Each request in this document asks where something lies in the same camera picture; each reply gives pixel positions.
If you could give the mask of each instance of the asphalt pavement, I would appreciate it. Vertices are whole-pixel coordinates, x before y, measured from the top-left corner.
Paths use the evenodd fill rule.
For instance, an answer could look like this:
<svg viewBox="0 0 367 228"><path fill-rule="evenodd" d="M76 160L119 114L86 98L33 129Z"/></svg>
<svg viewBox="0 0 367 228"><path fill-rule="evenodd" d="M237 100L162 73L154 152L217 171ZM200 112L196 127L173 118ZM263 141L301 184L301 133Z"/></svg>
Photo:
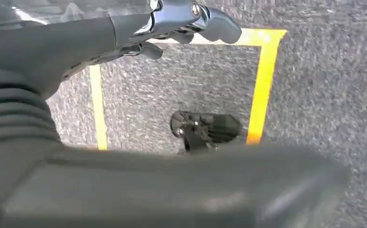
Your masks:
<svg viewBox="0 0 367 228"><path fill-rule="evenodd" d="M309 145L350 167L347 199L323 226L367 227L367 0L205 2L242 27L288 31L262 143ZM260 48L161 46L160 60L125 57L101 66L108 147L177 153L183 145L169 130L176 110L233 114L246 131ZM88 70L48 103L65 143L96 146Z"/></svg>

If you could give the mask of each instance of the chrome bolt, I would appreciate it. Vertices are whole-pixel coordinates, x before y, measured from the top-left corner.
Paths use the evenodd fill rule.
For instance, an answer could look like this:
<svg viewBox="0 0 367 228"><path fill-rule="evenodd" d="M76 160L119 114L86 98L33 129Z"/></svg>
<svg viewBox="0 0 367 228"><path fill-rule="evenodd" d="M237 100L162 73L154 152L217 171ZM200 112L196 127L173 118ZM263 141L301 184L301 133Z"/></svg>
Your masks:
<svg viewBox="0 0 367 228"><path fill-rule="evenodd" d="M199 4L197 4L196 2L192 3L191 10L195 17L199 17L202 12L202 9L200 9Z"/></svg>

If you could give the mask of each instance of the motorcycle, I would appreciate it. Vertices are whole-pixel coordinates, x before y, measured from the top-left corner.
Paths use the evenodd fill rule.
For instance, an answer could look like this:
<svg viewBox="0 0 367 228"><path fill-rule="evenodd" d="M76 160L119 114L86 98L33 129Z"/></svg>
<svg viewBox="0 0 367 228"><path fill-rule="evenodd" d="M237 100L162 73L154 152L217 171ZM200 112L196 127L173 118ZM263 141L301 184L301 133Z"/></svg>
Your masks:
<svg viewBox="0 0 367 228"><path fill-rule="evenodd" d="M235 43L192 0L0 0L0 227L315 227L348 172L310 149L228 146L231 115L178 111L186 154L92 153L58 139L45 99L89 65L158 59L149 39Z"/></svg>

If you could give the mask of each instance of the yellow painted line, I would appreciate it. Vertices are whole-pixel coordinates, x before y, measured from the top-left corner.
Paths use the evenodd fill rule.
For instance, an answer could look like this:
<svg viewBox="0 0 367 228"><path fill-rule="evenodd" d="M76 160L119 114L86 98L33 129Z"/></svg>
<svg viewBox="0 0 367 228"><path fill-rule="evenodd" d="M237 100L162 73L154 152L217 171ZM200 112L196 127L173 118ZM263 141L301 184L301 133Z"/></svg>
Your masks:
<svg viewBox="0 0 367 228"><path fill-rule="evenodd" d="M236 46L261 47L248 126L247 144L258 144L261 141L269 103L270 89L273 82L277 51L280 41L286 32L286 30L281 29L243 28L242 35L238 42L231 44ZM149 41L152 43L178 44L178 42L172 39L151 39ZM227 45L221 41L210 42L199 34L195 34L191 44ZM90 66L90 79L94 105L94 119L97 132L97 145L99 149L106 150L106 125L99 65Z"/></svg>
<svg viewBox="0 0 367 228"><path fill-rule="evenodd" d="M91 94L94 106L94 121L97 133L97 146L107 150L106 125L104 117L104 102L102 98L100 65L90 66Z"/></svg>
<svg viewBox="0 0 367 228"><path fill-rule="evenodd" d="M242 35L238 42L231 44L236 46L261 47L258 72L256 75L256 85L253 93L251 114L248 126L247 144L258 144L261 141L266 112L268 109L270 89L273 82L277 51L280 41L286 32L286 30L282 29L243 28ZM178 44L178 42L171 39L152 39L150 42ZM220 40L210 42L199 34L195 34L191 44L227 45Z"/></svg>

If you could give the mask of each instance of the motorcycle footpeg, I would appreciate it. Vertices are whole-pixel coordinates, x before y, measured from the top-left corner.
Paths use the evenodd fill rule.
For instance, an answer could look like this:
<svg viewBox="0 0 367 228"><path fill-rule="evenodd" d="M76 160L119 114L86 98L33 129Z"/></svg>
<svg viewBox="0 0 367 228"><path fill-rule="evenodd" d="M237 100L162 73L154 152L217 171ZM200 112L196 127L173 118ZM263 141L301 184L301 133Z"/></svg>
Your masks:
<svg viewBox="0 0 367 228"><path fill-rule="evenodd" d="M207 15L206 27L199 34L209 41L222 40L225 43L233 44L240 39L241 28L224 12L203 7L203 12Z"/></svg>
<svg viewBox="0 0 367 228"><path fill-rule="evenodd" d="M177 111L170 121L172 133L181 138L190 131L208 143L228 143L241 130L241 123L232 115Z"/></svg>

